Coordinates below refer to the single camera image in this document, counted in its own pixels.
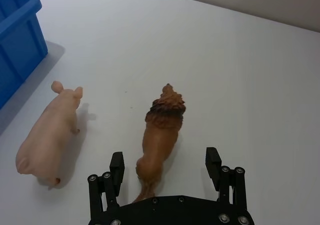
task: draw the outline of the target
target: pig figurine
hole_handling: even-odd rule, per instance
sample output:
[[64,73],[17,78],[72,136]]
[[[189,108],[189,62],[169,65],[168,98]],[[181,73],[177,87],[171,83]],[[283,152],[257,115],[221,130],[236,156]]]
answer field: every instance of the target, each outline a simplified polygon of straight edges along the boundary
[[64,89],[54,81],[51,89],[58,96],[44,109],[22,143],[16,158],[16,169],[20,174],[32,174],[52,187],[60,183],[57,177],[63,150],[77,129],[76,109],[83,95],[83,88]]

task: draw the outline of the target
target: pig leg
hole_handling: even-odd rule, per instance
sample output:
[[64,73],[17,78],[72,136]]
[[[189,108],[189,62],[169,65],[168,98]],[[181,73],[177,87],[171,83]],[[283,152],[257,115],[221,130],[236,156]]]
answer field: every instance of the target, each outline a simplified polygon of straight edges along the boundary
[[49,184],[50,184],[52,187],[57,186],[57,185],[60,183],[60,181],[61,181],[61,179],[58,178],[58,177],[49,177],[49,178],[47,178],[46,180],[49,182]]
[[73,121],[71,124],[71,132],[75,135],[80,133],[80,129],[77,128],[77,114],[76,113],[74,113]]

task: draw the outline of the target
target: pink pig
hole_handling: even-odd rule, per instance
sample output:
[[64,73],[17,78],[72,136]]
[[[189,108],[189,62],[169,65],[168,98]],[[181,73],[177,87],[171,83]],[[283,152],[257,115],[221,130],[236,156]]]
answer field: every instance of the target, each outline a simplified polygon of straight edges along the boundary
[[54,81],[51,89],[59,95],[49,103],[33,125],[16,155],[15,165],[20,174],[32,174],[54,187],[60,183],[57,173],[71,133],[80,132],[77,129],[76,109],[83,88],[64,89],[61,82]]

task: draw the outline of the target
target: blue container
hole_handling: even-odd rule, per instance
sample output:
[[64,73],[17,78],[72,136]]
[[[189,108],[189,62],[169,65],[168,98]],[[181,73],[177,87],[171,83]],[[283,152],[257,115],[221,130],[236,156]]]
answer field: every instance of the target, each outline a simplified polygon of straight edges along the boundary
[[0,109],[48,54],[40,0],[0,0]]

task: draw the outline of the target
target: bin rim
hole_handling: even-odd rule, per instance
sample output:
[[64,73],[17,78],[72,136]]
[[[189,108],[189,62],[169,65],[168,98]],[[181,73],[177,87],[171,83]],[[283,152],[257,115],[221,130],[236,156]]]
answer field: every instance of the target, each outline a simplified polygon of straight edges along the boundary
[[1,39],[7,36],[31,15],[35,15],[42,8],[40,0],[28,0],[22,7],[10,14],[0,22],[0,43]]

